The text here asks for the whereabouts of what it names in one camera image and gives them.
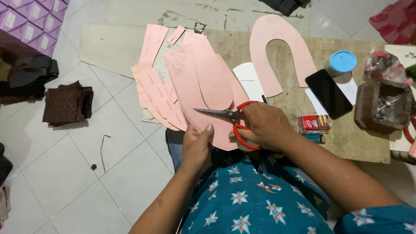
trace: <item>red scissors handle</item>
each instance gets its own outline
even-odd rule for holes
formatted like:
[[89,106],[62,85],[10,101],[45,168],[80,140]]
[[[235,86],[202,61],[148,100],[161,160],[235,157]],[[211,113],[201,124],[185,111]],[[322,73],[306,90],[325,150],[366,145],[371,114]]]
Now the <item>red scissors handle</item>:
[[[244,114],[244,112],[243,112],[243,107],[244,106],[246,106],[246,105],[249,105],[250,103],[253,103],[253,102],[258,102],[258,101],[248,101],[248,102],[245,102],[245,103],[243,103],[243,104],[241,104],[241,105],[239,105],[239,106],[237,106],[237,109],[239,109],[240,110],[240,116],[242,115],[242,114]],[[240,124],[238,124],[238,123],[236,123],[234,126],[233,126],[233,131],[234,131],[234,134],[235,134],[235,136],[237,137],[237,139],[241,142],[241,144],[243,144],[245,147],[247,147],[247,148],[249,148],[249,149],[253,149],[253,150],[256,150],[256,149],[261,149],[261,147],[257,147],[257,146],[252,146],[252,145],[249,145],[249,144],[247,144],[244,140],[243,140],[243,138],[240,136],[240,133],[238,132],[238,128],[241,128],[241,129],[245,129],[245,130],[251,130],[250,128],[248,128],[248,127],[245,127],[245,126],[242,126],[242,125],[240,125]]]

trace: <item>black phone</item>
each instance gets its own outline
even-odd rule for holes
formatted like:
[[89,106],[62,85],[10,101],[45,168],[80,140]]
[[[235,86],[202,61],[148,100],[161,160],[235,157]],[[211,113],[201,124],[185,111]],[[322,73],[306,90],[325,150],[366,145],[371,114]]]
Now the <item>black phone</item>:
[[325,69],[308,76],[305,82],[331,119],[352,111],[351,103]]

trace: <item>hand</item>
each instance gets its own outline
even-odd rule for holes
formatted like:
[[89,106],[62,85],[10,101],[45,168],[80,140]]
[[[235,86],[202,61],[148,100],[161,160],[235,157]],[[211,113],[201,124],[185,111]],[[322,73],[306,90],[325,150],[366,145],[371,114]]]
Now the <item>hand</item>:
[[[238,129],[242,138],[275,151],[285,151],[288,147],[294,147],[299,134],[292,128],[281,109],[263,102],[253,102],[243,107],[243,112],[250,121],[251,131]],[[233,131],[229,137],[235,137]]]
[[201,133],[192,124],[188,125],[183,137],[182,163],[179,167],[181,171],[199,178],[209,168],[211,165],[210,141],[214,136],[213,133],[212,124],[208,124]]

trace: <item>fingernail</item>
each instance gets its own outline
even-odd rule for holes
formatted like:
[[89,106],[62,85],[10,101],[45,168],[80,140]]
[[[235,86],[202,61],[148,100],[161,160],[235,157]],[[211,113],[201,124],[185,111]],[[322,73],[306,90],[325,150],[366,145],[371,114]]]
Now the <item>fingernail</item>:
[[213,129],[214,127],[212,126],[212,124],[208,124],[206,127],[205,127],[205,129],[206,130],[208,130],[208,131],[212,131],[212,129]]

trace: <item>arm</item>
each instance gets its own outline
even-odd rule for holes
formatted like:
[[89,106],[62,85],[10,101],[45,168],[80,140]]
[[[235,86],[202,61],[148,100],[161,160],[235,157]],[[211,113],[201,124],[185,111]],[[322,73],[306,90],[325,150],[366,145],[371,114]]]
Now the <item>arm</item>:
[[175,233],[199,177],[211,162],[209,141],[213,126],[201,134],[189,125],[183,137],[182,164],[159,196],[133,225],[129,234]]
[[285,152],[345,212],[404,204],[349,161],[294,131],[281,109],[265,103],[252,103],[243,111],[250,120],[251,131],[239,129],[242,137],[266,149]]

